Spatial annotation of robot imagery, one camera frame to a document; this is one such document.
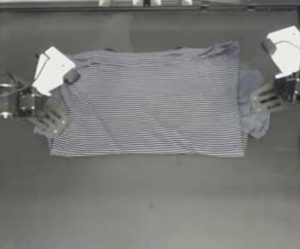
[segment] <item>striped shirt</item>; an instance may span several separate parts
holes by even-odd
[[[69,126],[49,138],[51,155],[244,156],[248,134],[265,134],[269,116],[252,115],[248,98],[238,100],[238,82],[256,76],[240,74],[238,55],[237,42],[226,42],[71,56],[81,78],[53,92]]]

